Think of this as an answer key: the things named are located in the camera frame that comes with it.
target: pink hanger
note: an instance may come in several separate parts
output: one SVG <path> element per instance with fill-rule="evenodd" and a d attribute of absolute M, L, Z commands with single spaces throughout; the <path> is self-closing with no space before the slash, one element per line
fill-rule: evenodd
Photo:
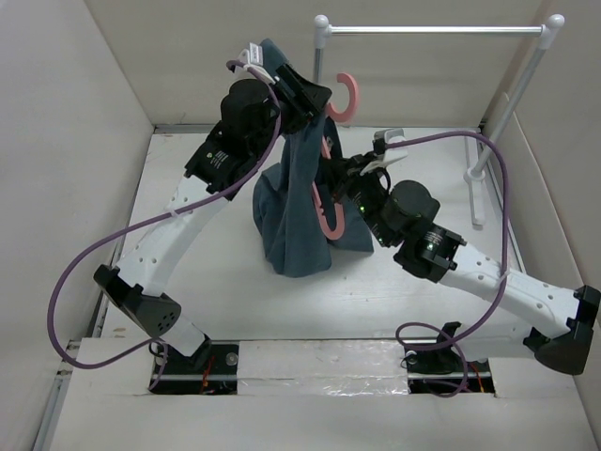
<path fill-rule="evenodd" d="M 349 122 L 353 116 L 355 116 L 357 106 L 359 105 L 359 86 L 352 75 L 349 75 L 348 73 L 339 73 L 336 76 L 336 81 L 346 85 L 348 88 L 348 106 L 345 111 L 339 112 L 330 102 L 326 106 L 326 115 L 334 119 L 336 122 Z M 326 142 L 325 138 L 321 139 L 321 155 L 328 160 L 331 157 L 330 149 L 328 148 L 328 143 Z M 314 182 L 312 187 L 313 205 L 316 208 L 317 219 L 319 220 L 321 231 L 326 238 L 330 240 L 339 240 L 345 233 L 345 211 L 342 204 L 339 204 L 338 202 L 334 203 L 334 211 L 336 213 L 336 228 L 331 230 L 328 220 L 324 215 L 323 203 L 321 202 L 319 191 L 317 190 Z"/>

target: white floor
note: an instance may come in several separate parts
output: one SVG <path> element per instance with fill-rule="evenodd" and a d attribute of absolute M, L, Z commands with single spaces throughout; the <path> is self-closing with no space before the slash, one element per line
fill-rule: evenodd
<path fill-rule="evenodd" d="M 406 135 L 442 131 L 407 129 Z M 368 151 L 373 132 L 341 129 L 345 154 Z M 183 165 L 203 140 L 200 134 L 153 137 L 133 222 L 161 212 Z M 468 188 L 462 175 L 466 146 L 473 145 L 470 140 L 453 138 L 413 148 L 402 164 L 391 169 L 391 175 L 393 181 L 422 182 L 441 203 L 437 222 L 497 257 L 500 211 L 491 184 L 488 224 L 478 230 L 470 223 Z M 277 162 L 280 152 L 281 146 L 268 164 Z M 167 290 L 212 338 L 391 337 L 401 322 L 471 323 L 488 307 L 468 294 L 412 278 L 393 262 L 392 250 L 379 247 L 370 257 L 332 251 L 332 268 L 311 277 L 288 279 L 275 274 L 263 258 L 252 219 L 253 185 L 251 181 L 205 228 L 181 260 Z M 127 239 L 126 252 L 142 233 Z M 223 250 L 225 241 L 228 252 Z M 507 320 L 511 315 L 502 311 L 492 319 Z M 110 357 L 144 334 L 111 306 L 102 336 L 84 341 L 80 360 Z M 257 357 L 255 366 L 247 367 L 247 376 L 256 378 L 256 370 L 267 367 L 266 362 L 279 362 L 289 371 L 290 361 L 271 352 L 273 359 Z M 295 355 L 301 360 L 302 352 Z M 386 365 L 392 361 L 382 359 Z M 453 449 L 596 449 L 572 378 L 532 360 L 495 359 L 491 365 L 496 397 L 405 396 L 403 381 L 398 379 L 404 377 L 400 369 L 395 383 L 399 382 L 402 396 L 351 399 L 348 393 L 303 396 L 307 392 L 299 391 L 284 398 L 272 391 L 260 395 L 247 391 L 235 397 L 154 397 L 146 391 L 151 357 L 140 350 L 101 370 L 74 371 L 53 449 L 438 450 L 450 444 Z M 389 370 L 380 369 L 387 376 Z"/>

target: metal frame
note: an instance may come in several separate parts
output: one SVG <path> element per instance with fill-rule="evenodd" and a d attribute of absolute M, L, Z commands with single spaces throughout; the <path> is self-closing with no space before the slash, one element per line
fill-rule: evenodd
<path fill-rule="evenodd" d="M 521 72 L 516 88 L 511 93 L 500 120 L 490 134 L 491 141 L 497 142 L 516 110 L 517 104 L 526 91 L 545 52 L 550 48 L 564 24 L 565 18 L 561 14 L 554 14 L 547 19 L 546 23 L 539 26 L 334 26 L 330 24 L 326 16 L 319 15 L 315 17 L 313 81 L 315 83 L 321 81 L 326 42 L 328 38 L 333 36 L 436 34 L 538 38 L 538 45 L 530 61 Z M 490 153 L 490 148 L 484 148 L 480 155 L 477 151 L 468 153 L 468 170 L 464 175 L 464 180 L 470 187 L 471 221 L 476 226 L 485 224 L 483 182 L 485 166 Z"/>

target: horizontal rod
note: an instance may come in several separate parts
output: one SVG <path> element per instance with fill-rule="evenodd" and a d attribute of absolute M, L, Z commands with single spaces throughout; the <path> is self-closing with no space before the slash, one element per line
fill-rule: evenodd
<path fill-rule="evenodd" d="M 331 26 L 331 35 L 491 35 L 541 36 L 543 26 Z"/>

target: white wall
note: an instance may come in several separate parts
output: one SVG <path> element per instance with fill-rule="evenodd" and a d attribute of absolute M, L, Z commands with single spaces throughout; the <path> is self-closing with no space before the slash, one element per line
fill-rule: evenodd
<path fill-rule="evenodd" d="M 547 13 L 562 13 L 566 25 L 500 142 L 511 163 L 512 218 L 529 272 L 601 288 L 601 2 L 546 3 Z M 597 330 L 587 370 L 577 378 L 598 442 L 600 335 Z"/>
<path fill-rule="evenodd" d="M 54 282 L 121 226 L 152 132 L 82 0 L 0 0 L 0 449 L 28 449 L 59 359 L 45 331 Z M 63 343 L 98 292 L 98 252 L 60 300 Z"/>
<path fill-rule="evenodd" d="M 541 0 L 85 0 L 150 120 L 214 123 L 229 87 L 224 63 L 272 38 L 311 77 L 313 18 L 333 24 L 530 24 Z M 355 124 L 477 126 L 520 39 L 334 38 L 324 83 L 348 71 Z M 337 88 L 334 99 L 346 101 Z"/>

